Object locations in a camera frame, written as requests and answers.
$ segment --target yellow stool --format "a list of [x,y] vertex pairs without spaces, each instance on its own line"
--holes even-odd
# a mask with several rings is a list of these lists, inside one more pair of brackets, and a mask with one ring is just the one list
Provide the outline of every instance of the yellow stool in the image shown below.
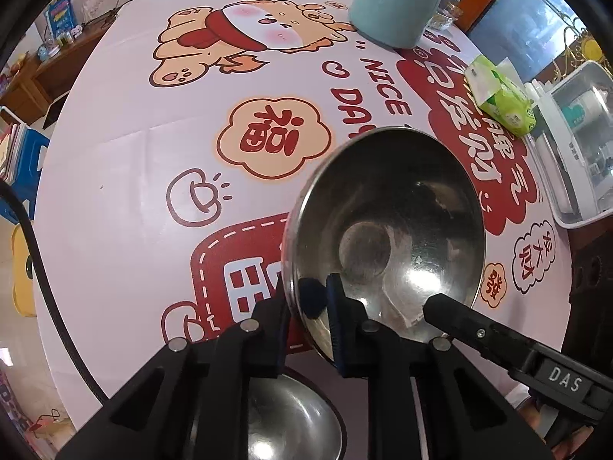
[[11,238],[13,251],[13,303],[21,316],[36,316],[34,291],[32,288],[32,259],[21,231],[21,225],[13,230]]

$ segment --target power cord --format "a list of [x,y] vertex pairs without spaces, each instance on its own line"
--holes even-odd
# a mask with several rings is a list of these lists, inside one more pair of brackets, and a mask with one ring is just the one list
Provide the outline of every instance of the power cord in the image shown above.
[[42,298],[45,301],[45,305],[47,306],[47,310],[51,316],[51,321],[53,321],[53,325],[55,325],[57,334],[59,335],[62,344],[64,344],[68,356],[70,356],[70,359],[79,372],[79,375],[84,380],[85,384],[93,395],[96,396],[96,399],[101,404],[106,403],[106,401],[108,401],[108,396],[98,385],[98,382],[96,382],[96,379],[94,379],[94,376],[91,374],[89,368],[87,365],[85,365],[81,355],[79,355],[77,347],[72,341],[72,338],[68,333],[68,328],[66,328],[66,324],[64,324],[64,320],[59,312],[59,308],[57,307],[55,298],[51,292],[47,272],[45,271],[45,267],[42,263],[41,251],[39,250],[38,242],[36,242],[36,236],[34,235],[34,229],[32,228],[30,217],[23,207],[23,204],[13,193],[13,189],[2,179],[0,179],[0,199],[6,202],[21,225],[21,231],[23,231],[23,236],[26,239],[26,244],[28,246],[28,250],[30,251],[30,258],[32,259],[32,265],[34,267],[34,271],[36,272],[36,278],[38,279],[39,286],[41,287]]

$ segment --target green tissue packet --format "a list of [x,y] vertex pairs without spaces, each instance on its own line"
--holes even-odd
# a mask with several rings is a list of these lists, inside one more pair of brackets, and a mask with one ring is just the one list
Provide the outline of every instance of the green tissue packet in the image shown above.
[[479,55],[467,67],[464,75],[481,110],[515,136],[530,133],[536,125],[530,100],[487,57]]

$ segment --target bowl rim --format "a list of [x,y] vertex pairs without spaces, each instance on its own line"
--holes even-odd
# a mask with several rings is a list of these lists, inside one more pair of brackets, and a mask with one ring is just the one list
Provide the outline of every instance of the bowl rim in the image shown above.
[[[285,292],[287,305],[289,306],[289,310],[292,315],[292,318],[295,318],[297,320],[298,324],[300,325],[303,331],[303,334],[306,337],[307,342],[311,345],[311,347],[315,349],[320,354],[320,356],[323,356],[323,358],[326,359],[326,361],[328,361],[331,364],[334,364],[334,362],[332,361],[332,359],[329,358],[328,355],[326,355],[324,350],[320,348],[320,345],[317,343],[317,341],[315,341],[314,337],[311,335],[311,332],[307,329],[302,319],[302,312],[296,301],[297,284],[298,284],[298,278],[296,278],[297,271],[295,268],[294,261],[291,261],[289,258],[296,258],[297,256],[297,248],[298,248],[297,238],[298,238],[299,231],[300,231],[300,227],[298,226],[298,223],[300,223],[300,216],[303,215],[305,211],[305,207],[309,201],[309,197],[311,196],[311,193],[313,192],[313,189],[317,185],[318,181],[321,179],[321,177],[324,175],[327,169],[332,165],[332,163],[336,161],[336,159],[339,157],[339,155],[342,152],[352,147],[356,143],[360,143],[361,141],[364,141],[365,139],[370,138],[371,136],[375,136],[377,133],[383,133],[384,131],[405,131],[407,133],[424,135],[424,136],[427,136],[433,139],[440,145],[442,145],[447,150],[447,152],[449,152],[449,154],[456,160],[459,167],[462,168],[462,170],[465,172],[466,177],[474,191],[474,195],[478,196],[477,189],[475,188],[473,180],[470,178],[468,171],[465,169],[464,166],[462,166],[461,161],[449,149],[449,147],[447,147],[445,143],[443,143],[441,140],[431,135],[430,133],[420,131],[406,124],[403,126],[382,126],[382,127],[377,127],[372,130],[366,131],[366,133],[361,133],[358,136],[355,136],[354,138],[352,138],[349,142],[343,143],[339,145],[338,147],[336,147],[326,157],[326,159],[322,161],[315,168],[315,171],[313,172],[313,174],[311,174],[309,179],[307,179],[304,187],[302,188],[301,192],[296,198],[293,209],[287,217],[286,227],[284,229],[283,239],[281,241],[282,243],[281,281],[283,282],[283,290]],[[466,300],[464,301],[464,304],[466,306],[469,306],[470,308],[474,307],[474,304],[476,303],[477,298],[479,297],[479,291],[483,283],[483,272],[485,269],[485,257],[486,257],[486,252],[487,252],[487,233],[485,230],[482,209],[480,209],[480,211],[481,212],[479,213],[479,216],[480,216],[481,229],[482,229],[482,240],[483,240],[481,271],[479,274],[479,281],[477,282],[476,289],[472,296],[472,299],[470,298],[470,296],[467,296]]]

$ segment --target red printed pattern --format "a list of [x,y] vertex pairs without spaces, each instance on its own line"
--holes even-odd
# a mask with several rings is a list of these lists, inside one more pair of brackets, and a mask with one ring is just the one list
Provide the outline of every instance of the red printed pattern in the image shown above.
[[507,219],[521,223],[526,203],[536,202],[528,151],[475,104],[464,78],[467,65],[440,50],[403,50],[398,72],[430,107],[428,122],[461,161],[479,195],[485,228],[500,235]]
[[[177,335],[193,342],[216,338],[249,318],[257,301],[273,296],[286,221],[286,214],[247,221],[200,242],[191,257],[195,302],[166,308],[161,321],[164,340]],[[287,346],[291,353],[309,349],[294,320]]]

